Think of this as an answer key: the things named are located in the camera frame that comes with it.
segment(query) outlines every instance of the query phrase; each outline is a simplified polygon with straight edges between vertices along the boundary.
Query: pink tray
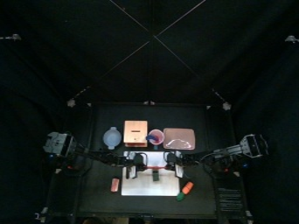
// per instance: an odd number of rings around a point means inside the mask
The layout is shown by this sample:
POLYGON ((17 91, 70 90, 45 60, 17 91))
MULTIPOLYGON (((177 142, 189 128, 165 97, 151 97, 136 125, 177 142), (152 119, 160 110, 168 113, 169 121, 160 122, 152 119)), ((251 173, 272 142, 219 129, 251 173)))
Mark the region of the pink tray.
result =
POLYGON ((193 150, 195 135, 192 129, 164 129, 163 147, 168 150, 193 150))

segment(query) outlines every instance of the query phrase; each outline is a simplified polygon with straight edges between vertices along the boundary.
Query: light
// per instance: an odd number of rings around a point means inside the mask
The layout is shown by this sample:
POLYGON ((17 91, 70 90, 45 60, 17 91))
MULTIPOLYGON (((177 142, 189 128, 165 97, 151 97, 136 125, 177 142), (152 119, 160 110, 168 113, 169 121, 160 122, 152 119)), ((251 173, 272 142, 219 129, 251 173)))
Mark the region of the light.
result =
POLYGON ((287 41, 287 42, 293 42, 295 43, 295 41, 297 41, 299 42, 299 39, 297 38, 295 38, 295 36, 288 36, 287 38, 285 38, 285 40, 284 41, 287 41))

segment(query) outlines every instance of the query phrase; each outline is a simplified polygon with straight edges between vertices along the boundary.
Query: orange object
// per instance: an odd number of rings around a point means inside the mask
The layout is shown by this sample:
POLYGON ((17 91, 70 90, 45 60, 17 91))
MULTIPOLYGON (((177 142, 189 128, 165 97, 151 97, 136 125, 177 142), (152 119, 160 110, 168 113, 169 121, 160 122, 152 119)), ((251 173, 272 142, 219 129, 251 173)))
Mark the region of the orange object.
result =
POLYGON ((112 178, 110 192, 114 193, 117 191, 118 178, 112 178))
POLYGON ((125 121, 125 147, 147 147, 147 121, 125 121))
POLYGON ((184 188, 181 189, 181 192, 184 194, 188 194, 191 189, 192 189, 192 186, 193 186, 193 183, 192 182, 188 182, 187 185, 184 186, 184 188))

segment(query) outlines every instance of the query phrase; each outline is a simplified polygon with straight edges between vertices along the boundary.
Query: white paper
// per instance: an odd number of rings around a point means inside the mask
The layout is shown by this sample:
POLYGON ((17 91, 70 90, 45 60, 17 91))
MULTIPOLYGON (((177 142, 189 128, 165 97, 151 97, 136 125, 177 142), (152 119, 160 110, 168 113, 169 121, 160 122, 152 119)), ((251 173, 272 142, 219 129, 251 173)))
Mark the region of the white paper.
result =
MULTIPOLYGON (((165 166, 161 151, 143 151, 148 157, 148 166, 165 166)), ((152 169, 137 172, 137 178, 127 179, 127 169, 123 169, 121 195, 124 196, 176 196, 180 192, 180 182, 173 171, 159 169, 159 181, 153 181, 152 169)))

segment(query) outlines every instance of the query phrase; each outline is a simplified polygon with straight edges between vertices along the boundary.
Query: green object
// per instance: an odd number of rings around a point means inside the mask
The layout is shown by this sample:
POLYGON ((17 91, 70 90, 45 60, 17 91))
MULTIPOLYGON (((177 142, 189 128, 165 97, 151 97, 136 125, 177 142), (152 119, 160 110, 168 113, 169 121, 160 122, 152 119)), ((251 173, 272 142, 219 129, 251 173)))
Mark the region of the green object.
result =
POLYGON ((179 192, 177 196, 176 196, 176 200, 181 201, 184 199, 184 193, 179 192))

